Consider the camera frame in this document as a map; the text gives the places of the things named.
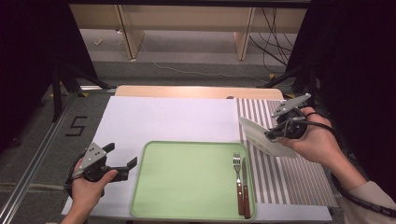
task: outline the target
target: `gray and white striped mat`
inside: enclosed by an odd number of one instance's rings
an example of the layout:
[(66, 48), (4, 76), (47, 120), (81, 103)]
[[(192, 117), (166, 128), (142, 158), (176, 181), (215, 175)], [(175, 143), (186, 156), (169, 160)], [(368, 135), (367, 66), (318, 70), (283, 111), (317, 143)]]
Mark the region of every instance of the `gray and white striped mat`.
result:
[[(281, 101), (237, 98), (238, 117), (251, 119), (270, 129), (276, 120), (271, 113)], [(284, 203), (337, 206), (332, 189), (320, 164), (296, 159), (270, 157), (246, 140), (239, 125), (241, 143), (247, 147), (257, 203)]]

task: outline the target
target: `light green plate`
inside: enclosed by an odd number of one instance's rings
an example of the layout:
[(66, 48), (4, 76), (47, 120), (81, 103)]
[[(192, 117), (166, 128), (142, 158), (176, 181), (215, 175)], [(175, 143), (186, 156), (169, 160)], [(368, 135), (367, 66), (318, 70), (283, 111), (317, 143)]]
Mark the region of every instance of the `light green plate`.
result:
[(244, 219), (238, 215), (233, 154), (247, 158), (250, 212), (256, 212), (248, 152), (238, 143), (161, 142), (145, 145), (131, 203), (135, 217)]

